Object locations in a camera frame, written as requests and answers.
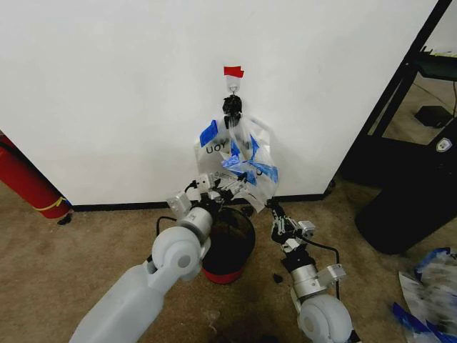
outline black baseboard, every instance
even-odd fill
[[[276,197],[280,202],[315,202],[322,200],[327,194],[307,194],[307,195],[285,195]],[[230,205],[245,205],[245,199],[235,199]],[[76,205],[73,206],[75,212],[93,211],[123,211],[129,209],[165,209],[168,208],[166,202],[134,202],[131,204],[96,204],[96,205]]]

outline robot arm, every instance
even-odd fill
[[[359,342],[348,310],[339,299],[326,294],[329,286],[346,276],[342,266],[335,264],[318,272],[306,251],[306,242],[316,227],[287,217],[274,199],[268,207],[274,218],[271,238],[281,244],[286,255],[282,263],[293,279],[291,296],[298,312],[298,327],[313,343]]]
[[[217,192],[205,178],[201,201],[192,206],[184,192],[168,200],[178,217],[152,246],[151,258],[130,268],[81,320],[70,343],[134,343],[155,320],[167,291],[178,279],[191,280],[211,245],[209,233],[225,201],[243,184]]]

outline yellow strap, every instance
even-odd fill
[[[49,206],[47,206],[47,207],[44,207],[44,208],[42,208],[42,209],[37,209],[36,207],[34,207],[34,209],[35,209],[36,211],[46,211],[47,209],[52,209],[54,206],[57,207],[58,205],[60,205],[60,203],[61,203],[63,200],[66,200],[66,199],[63,198],[63,197],[60,197],[60,198],[57,199],[56,202],[54,202],[53,204],[51,204],[51,205],[49,205]]]

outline red tape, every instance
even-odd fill
[[[241,78],[244,75],[244,70],[241,70],[241,66],[225,66],[224,75],[230,75]]]

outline black clip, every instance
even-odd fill
[[[235,94],[232,94],[224,99],[222,111],[224,111],[225,114],[224,122],[226,124],[226,129],[229,129],[229,124],[231,126],[238,125],[241,118],[242,106],[240,97]]]

